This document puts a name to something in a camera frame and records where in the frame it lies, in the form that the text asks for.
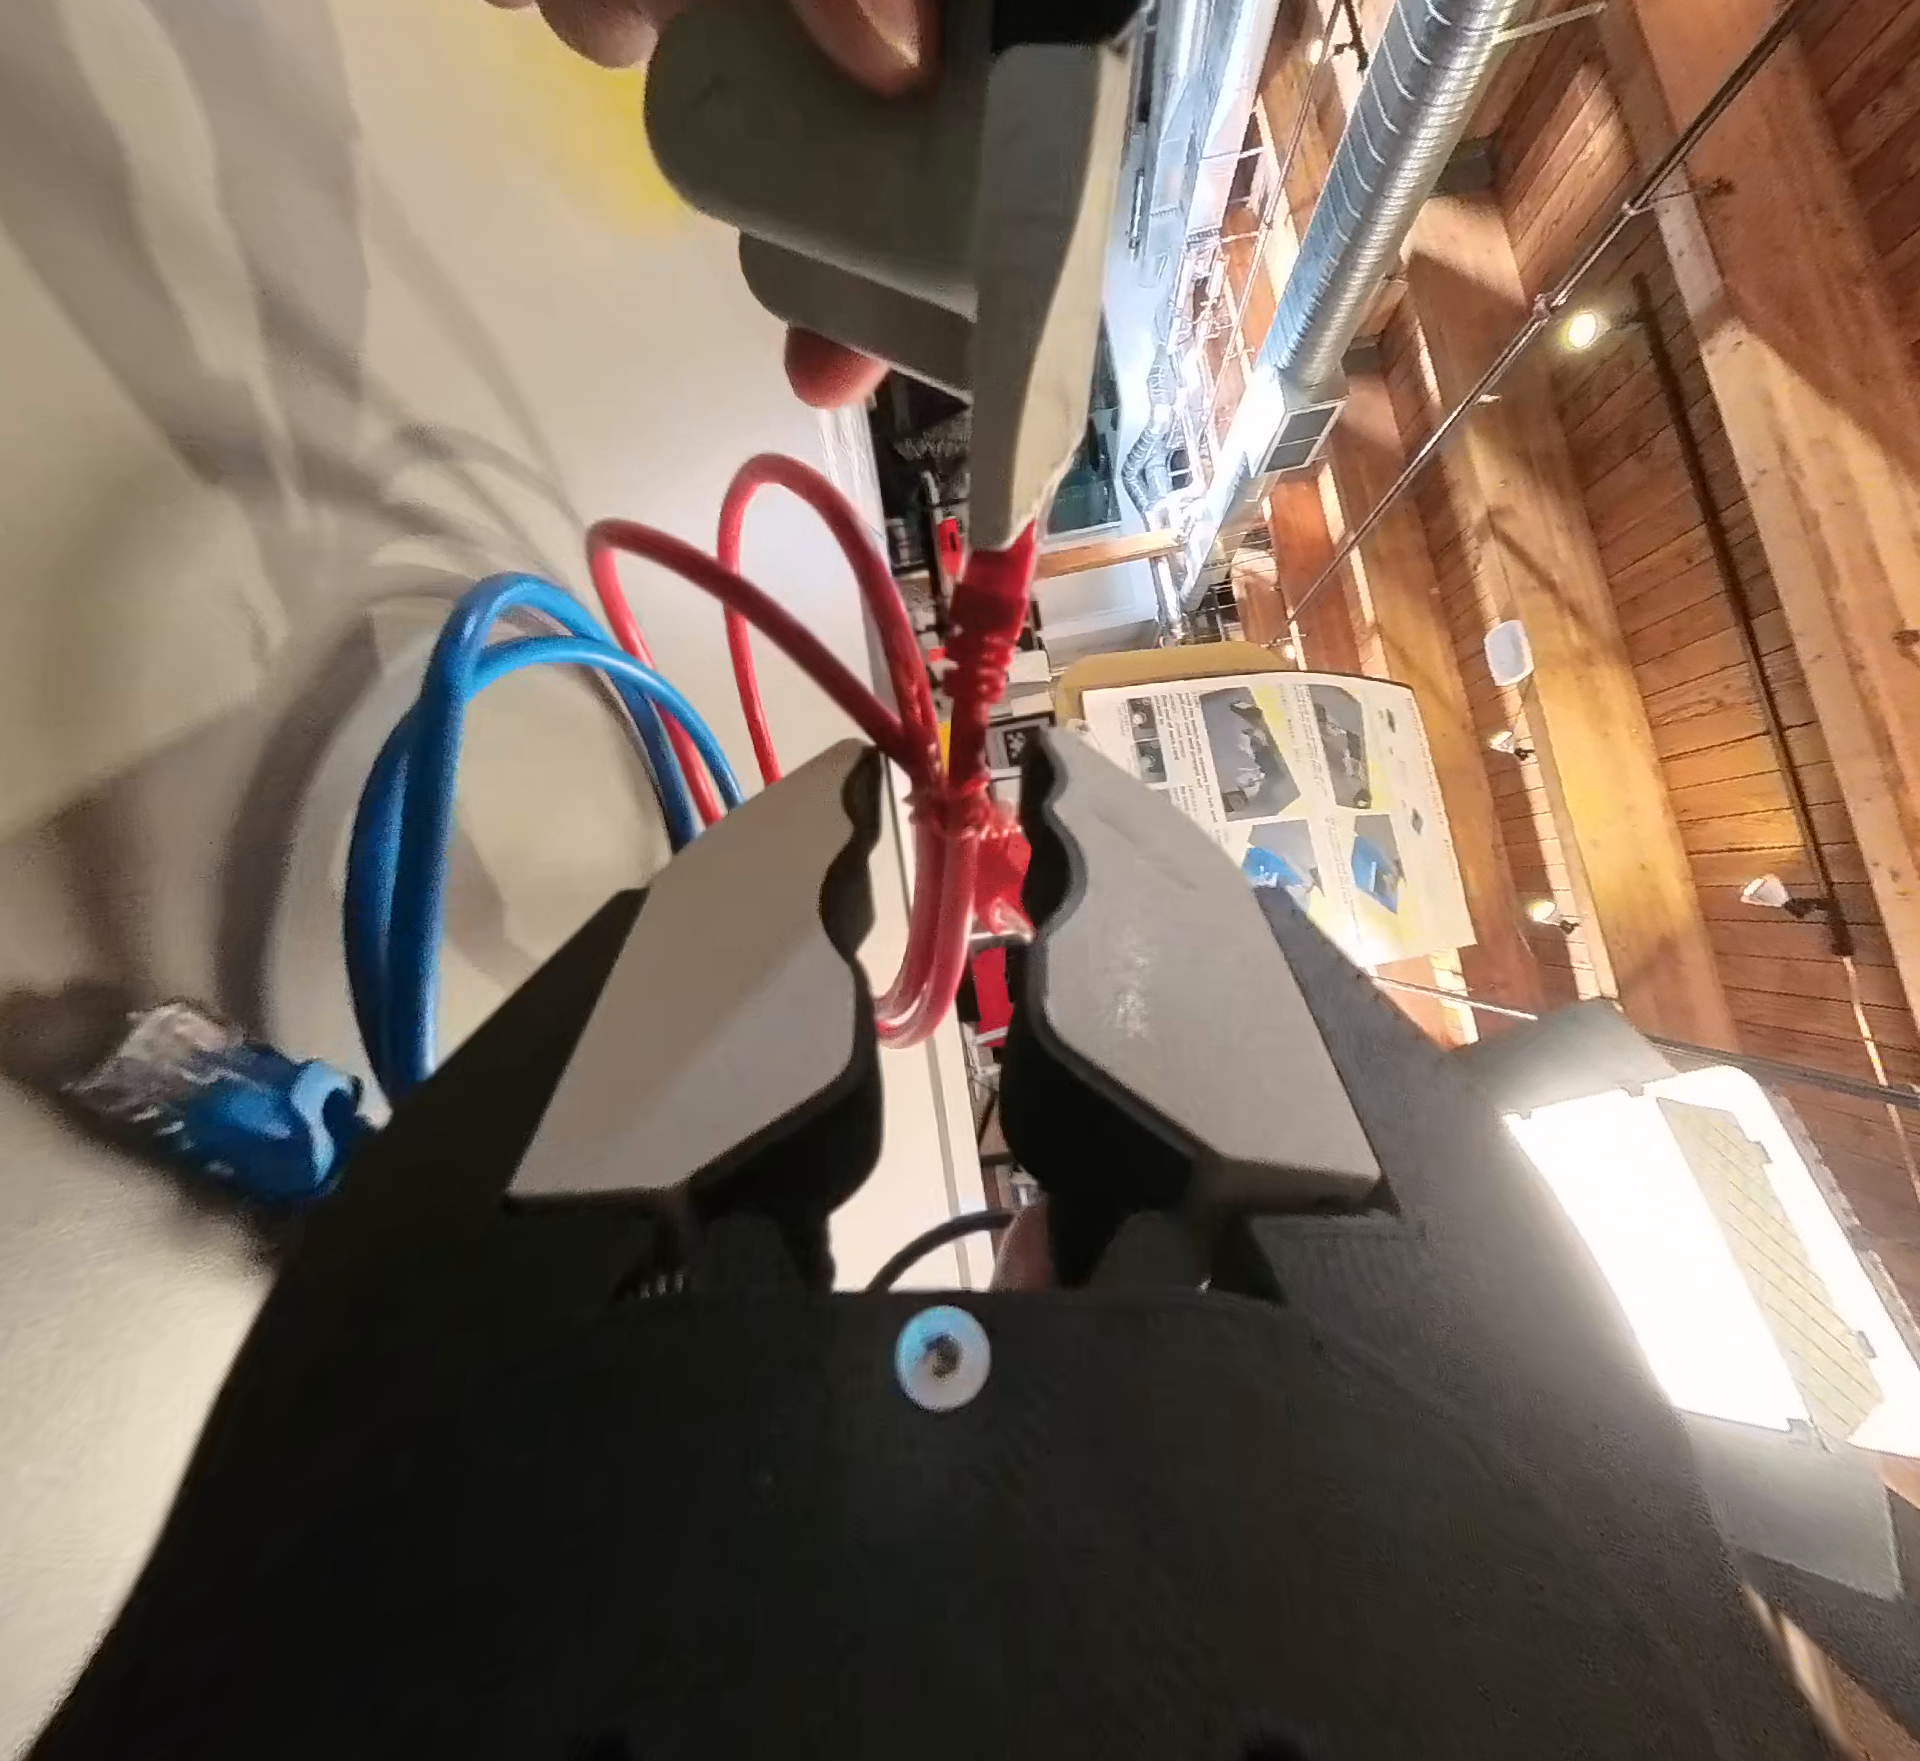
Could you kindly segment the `bright light panel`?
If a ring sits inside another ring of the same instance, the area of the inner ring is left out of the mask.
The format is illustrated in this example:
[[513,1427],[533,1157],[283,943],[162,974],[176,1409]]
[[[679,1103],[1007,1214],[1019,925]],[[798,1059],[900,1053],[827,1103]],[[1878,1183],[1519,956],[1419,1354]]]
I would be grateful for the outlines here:
[[1743,1071],[1505,1113],[1676,1412],[1917,1461],[1917,1327]]

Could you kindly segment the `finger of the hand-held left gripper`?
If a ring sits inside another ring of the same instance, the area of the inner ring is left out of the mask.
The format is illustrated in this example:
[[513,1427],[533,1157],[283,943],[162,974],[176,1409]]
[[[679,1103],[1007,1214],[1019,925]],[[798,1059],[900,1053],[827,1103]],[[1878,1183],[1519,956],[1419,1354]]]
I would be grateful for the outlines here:
[[975,210],[975,549],[1045,516],[1087,434],[1133,52],[1026,45],[992,59]]

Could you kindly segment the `printed poster board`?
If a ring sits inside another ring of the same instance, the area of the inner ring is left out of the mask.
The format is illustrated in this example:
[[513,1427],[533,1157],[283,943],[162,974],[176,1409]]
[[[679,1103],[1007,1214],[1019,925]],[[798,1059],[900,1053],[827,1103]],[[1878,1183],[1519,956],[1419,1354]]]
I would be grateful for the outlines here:
[[1466,989],[1476,927],[1411,687],[1286,648],[1171,644],[1075,663],[1055,709],[1364,972]]

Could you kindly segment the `large silver ventilation duct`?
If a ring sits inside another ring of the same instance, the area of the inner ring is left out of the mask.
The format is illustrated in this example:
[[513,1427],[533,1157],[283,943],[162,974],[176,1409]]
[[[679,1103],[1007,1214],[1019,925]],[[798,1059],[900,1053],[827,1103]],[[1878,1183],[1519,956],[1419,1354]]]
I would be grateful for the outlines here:
[[1377,284],[1506,57],[1526,0],[1394,0],[1261,350],[1292,399],[1343,378]]

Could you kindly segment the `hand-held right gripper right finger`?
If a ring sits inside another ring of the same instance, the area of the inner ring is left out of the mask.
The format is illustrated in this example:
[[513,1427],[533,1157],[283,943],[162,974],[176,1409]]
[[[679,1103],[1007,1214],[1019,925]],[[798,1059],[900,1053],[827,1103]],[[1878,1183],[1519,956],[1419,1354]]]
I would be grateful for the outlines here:
[[1030,941],[1011,967],[1001,1124],[1045,1205],[1053,1283],[1127,1230],[1210,1275],[1248,1220],[1384,1196],[1261,890],[1189,815],[1057,730],[1021,765]]

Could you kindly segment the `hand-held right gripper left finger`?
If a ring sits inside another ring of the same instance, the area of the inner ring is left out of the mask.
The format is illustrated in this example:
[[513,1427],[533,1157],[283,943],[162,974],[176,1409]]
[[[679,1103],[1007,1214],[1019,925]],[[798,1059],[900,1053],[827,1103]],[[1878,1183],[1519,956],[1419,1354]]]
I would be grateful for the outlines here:
[[677,1248],[751,1217],[800,1273],[837,1271],[833,1214],[885,1144],[860,965],[883,786],[877,746],[843,741],[668,863],[508,1196],[634,1203]]

